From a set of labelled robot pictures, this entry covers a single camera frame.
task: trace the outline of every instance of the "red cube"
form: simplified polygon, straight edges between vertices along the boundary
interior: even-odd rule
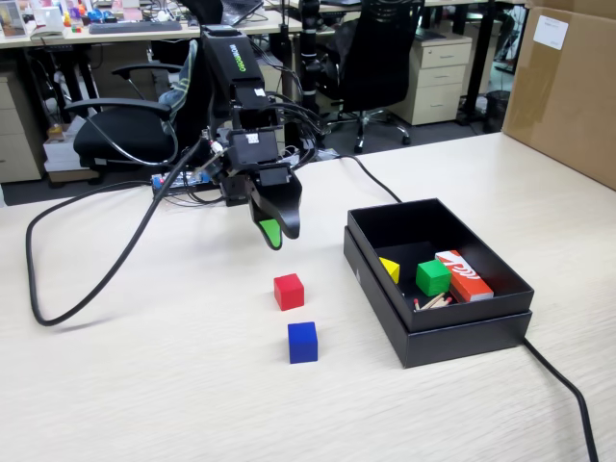
[[[297,308],[304,304],[304,286],[297,274],[274,277],[273,295],[282,311]]]

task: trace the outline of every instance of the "blue cube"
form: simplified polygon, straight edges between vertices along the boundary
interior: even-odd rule
[[[289,324],[289,359],[291,364],[319,359],[317,328],[313,322]]]

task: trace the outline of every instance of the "green cube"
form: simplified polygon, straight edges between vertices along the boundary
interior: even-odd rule
[[[447,292],[451,282],[451,271],[438,260],[420,263],[417,266],[415,283],[427,296]]]

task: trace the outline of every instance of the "chair armrest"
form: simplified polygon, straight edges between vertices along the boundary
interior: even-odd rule
[[[130,64],[124,65],[123,67],[119,67],[117,69],[112,70],[112,74],[119,75],[122,79],[128,80],[131,76],[131,71],[140,70],[140,69],[162,69],[179,72],[182,70],[181,65],[176,64],[162,64],[162,63],[145,63],[145,64]]]
[[[167,121],[171,116],[171,107],[167,104],[154,103],[143,99],[128,99],[128,98],[94,98],[85,101],[77,101],[67,104],[65,109],[75,113],[80,113],[88,116],[88,108],[92,106],[118,106],[120,108],[137,108],[144,109],[156,114],[161,120]]]

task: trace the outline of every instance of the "yellow triangular block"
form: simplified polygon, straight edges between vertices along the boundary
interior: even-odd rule
[[[400,280],[400,265],[396,262],[392,262],[391,260],[387,260],[386,258],[380,258],[381,263],[385,267],[385,270],[389,272],[389,275],[392,276],[394,282],[397,284]]]

